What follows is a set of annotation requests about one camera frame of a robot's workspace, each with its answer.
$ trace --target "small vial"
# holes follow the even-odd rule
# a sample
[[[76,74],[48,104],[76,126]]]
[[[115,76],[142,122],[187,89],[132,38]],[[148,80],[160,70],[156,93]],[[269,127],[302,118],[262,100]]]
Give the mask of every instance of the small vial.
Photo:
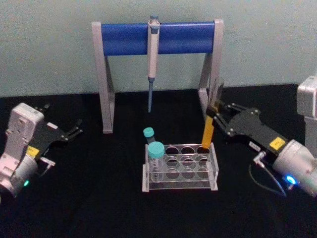
[[[152,127],[147,127],[143,130],[143,134],[145,136],[145,138],[147,139],[148,141],[148,144],[152,143],[155,141],[155,138],[154,138],[154,130]]]
[[[152,142],[148,146],[148,155],[150,169],[153,172],[159,172],[163,166],[163,155],[165,153],[164,145],[158,141]]]

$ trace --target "cable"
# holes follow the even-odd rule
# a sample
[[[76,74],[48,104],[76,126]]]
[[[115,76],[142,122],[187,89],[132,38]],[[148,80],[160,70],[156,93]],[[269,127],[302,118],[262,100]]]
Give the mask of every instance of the cable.
[[[281,184],[279,183],[279,181],[277,181],[277,179],[274,177],[274,175],[273,175],[267,168],[264,167],[263,169],[264,169],[264,170],[268,173],[268,175],[270,175],[270,177],[274,180],[274,182],[277,184],[277,186],[279,187],[279,189],[280,189],[281,192],[279,192],[279,191],[277,191],[277,190],[275,190],[275,189],[273,189],[273,188],[264,186],[263,184],[261,184],[261,183],[259,183],[258,181],[256,181],[256,179],[255,179],[255,178],[253,177],[253,175],[252,175],[251,166],[252,166],[252,165],[250,164],[250,165],[249,165],[249,175],[250,175],[252,181],[253,181],[256,185],[260,186],[261,188],[263,188],[263,189],[265,189],[265,190],[268,190],[268,191],[270,191],[270,192],[273,192],[273,193],[275,193],[275,194],[278,194],[278,195],[280,195],[280,196],[284,196],[284,197],[287,196],[286,193],[285,193],[285,191],[284,191],[284,189],[282,188]]]

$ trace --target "sticker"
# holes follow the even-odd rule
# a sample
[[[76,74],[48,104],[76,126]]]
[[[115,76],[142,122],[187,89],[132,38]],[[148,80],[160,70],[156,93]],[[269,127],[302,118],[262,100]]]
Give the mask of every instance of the sticker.
[[[55,130],[58,128],[57,125],[54,125],[54,124],[51,123],[51,122],[47,123],[47,125],[48,125],[49,127],[53,128],[53,129],[55,129]]]
[[[276,137],[269,145],[274,150],[279,150],[285,144],[285,140],[281,137]]]
[[[37,148],[32,147],[32,146],[28,146],[26,153],[30,156],[35,157],[39,153],[39,150]]]
[[[258,145],[256,145],[255,143],[253,143],[252,141],[250,141],[249,146],[250,146],[251,148],[255,149],[255,150],[258,151],[258,152],[261,151],[261,148],[260,148]]]

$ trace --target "light blue wall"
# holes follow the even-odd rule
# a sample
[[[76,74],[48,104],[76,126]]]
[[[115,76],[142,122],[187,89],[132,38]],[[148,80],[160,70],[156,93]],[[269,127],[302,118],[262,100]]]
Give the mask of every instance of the light blue wall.
[[[317,56],[317,1],[2,1],[0,96],[97,92],[91,21],[225,22],[226,86],[299,83]],[[155,89],[196,88],[203,55],[159,56]],[[110,57],[117,91],[147,90],[146,56]]]

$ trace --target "pipette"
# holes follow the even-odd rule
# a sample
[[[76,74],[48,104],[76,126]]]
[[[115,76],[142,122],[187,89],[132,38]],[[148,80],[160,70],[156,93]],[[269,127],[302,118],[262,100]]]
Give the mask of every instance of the pipette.
[[[157,70],[157,58],[159,51],[159,17],[151,15],[148,21],[148,80],[149,80],[149,102],[148,112],[152,107],[153,82]]]

